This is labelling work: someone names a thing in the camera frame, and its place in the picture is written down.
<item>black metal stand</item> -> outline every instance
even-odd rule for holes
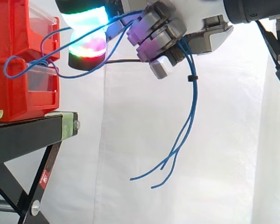
[[[18,224],[49,224],[40,212],[43,193],[49,181],[61,143],[77,135],[76,113],[54,113],[41,119],[0,124],[1,212],[15,212]],[[14,178],[5,162],[47,147],[29,194]]]

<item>white fabric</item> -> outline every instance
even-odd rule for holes
[[[189,66],[157,80],[148,65],[108,66],[96,224],[248,224],[267,50],[255,24],[237,26],[217,52],[196,57],[199,100],[193,132],[169,168],[129,182],[167,156],[189,114]],[[134,58],[123,42],[116,58]]]
[[[54,1],[33,2],[60,16]],[[62,34],[63,43],[69,40],[70,32]],[[199,99],[193,131],[173,176],[156,190],[150,186],[163,181],[171,162],[145,179],[129,178],[167,156],[189,114],[186,61],[165,80],[142,63],[108,65],[88,77],[62,80],[61,110],[79,112],[82,126],[62,144],[43,198],[50,223],[280,223],[280,110],[274,110],[280,108],[280,87],[269,87],[271,79],[279,83],[268,70],[261,107],[267,56],[257,27],[249,24],[236,26],[215,53],[195,57]],[[136,58],[135,50],[124,40],[113,58]],[[66,51],[58,66],[65,75],[79,73],[67,66]],[[25,189],[42,153],[8,163]],[[0,224],[16,220],[0,214]]]

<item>bolt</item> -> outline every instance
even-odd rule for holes
[[[74,121],[74,129],[75,129],[76,131],[78,131],[78,130],[80,129],[80,127],[81,127],[80,121],[75,120],[75,121]]]
[[[33,216],[37,216],[40,211],[41,211],[41,203],[38,200],[36,200],[33,202],[31,206],[31,214]]]

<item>colorful led light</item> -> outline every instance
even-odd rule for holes
[[[63,14],[64,20],[74,29],[71,40],[75,40],[87,32],[106,25],[109,21],[105,7],[95,8],[77,14]],[[98,57],[106,53],[105,29],[89,35],[70,46],[70,53],[79,57]]]

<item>red plastic bin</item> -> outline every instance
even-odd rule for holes
[[[44,116],[59,107],[59,78],[52,68],[35,66],[16,79],[3,74],[5,61],[12,55],[8,74],[16,75],[27,68],[27,62],[41,58],[43,38],[59,29],[59,19],[38,9],[28,0],[0,0],[0,110],[2,122],[13,122]],[[43,51],[48,54],[60,47],[60,35],[49,38]],[[56,61],[60,53],[50,59]]]
[[[35,66],[25,75],[8,79],[3,75],[5,59],[0,60],[0,121],[12,122],[43,117],[59,107],[59,77],[53,68]],[[9,75],[26,69],[23,59],[14,59],[8,67]]]
[[[40,43],[60,21],[38,9],[28,0],[0,0],[0,58],[18,55],[27,62],[41,58]],[[48,54],[60,47],[60,35],[55,34],[43,47]],[[60,53],[50,59],[56,61]]]

